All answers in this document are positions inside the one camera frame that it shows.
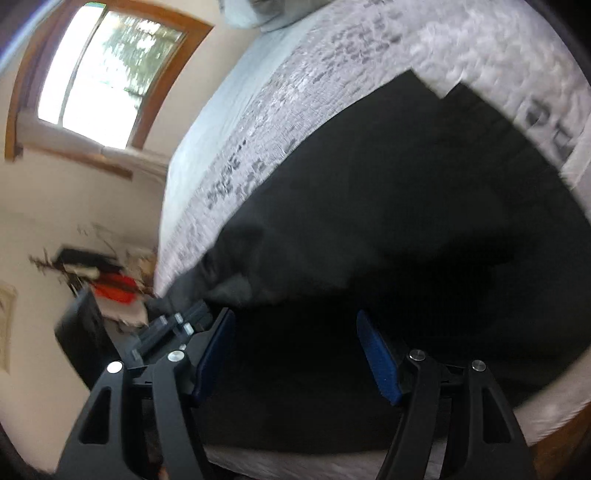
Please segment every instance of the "window mullion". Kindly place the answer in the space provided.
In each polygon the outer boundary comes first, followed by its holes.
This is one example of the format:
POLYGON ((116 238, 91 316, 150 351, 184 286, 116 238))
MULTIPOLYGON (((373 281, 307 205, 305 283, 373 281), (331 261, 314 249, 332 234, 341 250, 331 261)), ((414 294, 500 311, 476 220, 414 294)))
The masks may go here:
POLYGON ((61 102, 60 116, 57 121, 57 124, 60 127, 63 126, 64 113, 66 113, 66 105, 68 103, 68 98, 70 97, 70 92, 72 91, 72 87, 74 86, 74 81, 76 80, 76 75, 78 75, 78 69, 80 68, 80 64, 82 63, 82 59, 84 58, 84 55, 86 54, 86 50, 88 50, 88 47, 90 45, 90 42, 92 41, 92 38, 95 36, 96 31, 100 27, 100 24, 103 23, 103 20, 105 19, 107 13, 109 13, 109 8, 105 7, 105 9, 101 13, 99 19, 96 21, 95 26, 93 27, 92 31, 90 32, 90 35, 88 35, 88 38, 86 39, 86 42, 84 43, 84 47, 82 48, 82 51, 80 52, 80 55, 78 56, 78 59, 76 60, 76 65, 74 65, 74 69, 72 70, 72 73, 70 75, 70 80, 68 81, 68 85, 66 87, 66 92, 64 93, 64 99, 61 102))

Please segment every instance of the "blue gripper pad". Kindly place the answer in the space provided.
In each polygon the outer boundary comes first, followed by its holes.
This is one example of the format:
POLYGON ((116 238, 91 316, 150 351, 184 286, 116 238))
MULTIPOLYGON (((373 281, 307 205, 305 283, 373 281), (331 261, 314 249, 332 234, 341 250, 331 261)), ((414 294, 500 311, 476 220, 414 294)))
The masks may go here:
POLYGON ((192 393, 193 401, 197 405, 211 395, 223 360, 230 350, 235 330, 236 317, 234 312, 228 310, 197 366, 196 384, 192 393))
POLYGON ((357 314, 357 337, 365 352, 374 380, 378 384, 379 392, 391 405, 396 405, 402 397, 398 386, 398 367, 383 337, 363 310, 357 314))

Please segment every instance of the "green foliage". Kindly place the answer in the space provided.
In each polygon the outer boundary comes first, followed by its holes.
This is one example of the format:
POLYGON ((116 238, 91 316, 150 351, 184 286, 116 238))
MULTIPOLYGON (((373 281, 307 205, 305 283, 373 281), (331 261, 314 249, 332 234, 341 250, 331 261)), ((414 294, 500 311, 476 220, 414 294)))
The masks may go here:
POLYGON ((180 33, 142 18, 117 15, 120 21, 103 47, 125 65, 129 79, 125 90, 139 106, 180 33))

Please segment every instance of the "bed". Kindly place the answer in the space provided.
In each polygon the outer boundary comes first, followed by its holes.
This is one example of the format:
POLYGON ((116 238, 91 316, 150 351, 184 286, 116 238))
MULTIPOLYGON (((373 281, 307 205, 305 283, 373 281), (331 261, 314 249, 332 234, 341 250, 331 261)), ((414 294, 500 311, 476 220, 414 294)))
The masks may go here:
MULTIPOLYGON (((336 0, 255 40, 182 141, 168 171, 158 294, 170 303, 181 282, 177 290, 211 294, 240 309, 284 300, 240 288, 212 294, 215 288, 200 290, 191 272, 204 270, 228 222, 306 139, 408 72, 442 100, 461 83, 508 119, 591 219, 591 87, 531 6, 523 0, 336 0)), ((591 351, 578 351, 567 363, 544 388, 515 402, 529 445, 591 401, 584 380, 591 351)), ((438 478, 444 445, 441 440, 432 450, 428 478, 438 478)), ((265 479, 370 479, 385 455, 310 455, 219 442, 207 453, 215 463, 265 479)))

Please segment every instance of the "window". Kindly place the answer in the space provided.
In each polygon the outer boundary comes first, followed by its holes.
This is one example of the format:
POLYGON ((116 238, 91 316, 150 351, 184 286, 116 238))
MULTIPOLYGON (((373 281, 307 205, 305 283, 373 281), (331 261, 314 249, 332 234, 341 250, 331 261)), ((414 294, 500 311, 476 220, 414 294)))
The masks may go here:
POLYGON ((38 29, 21 63, 5 157, 13 160, 22 146, 67 154, 69 132, 104 147, 141 149, 176 77, 211 28, 136 0, 67 1, 38 29), (37 142, 26 131, 32 117, 41 121, 35 132, 48 132, 35 138, 53 136, 50 148, 31 145, 37 142))

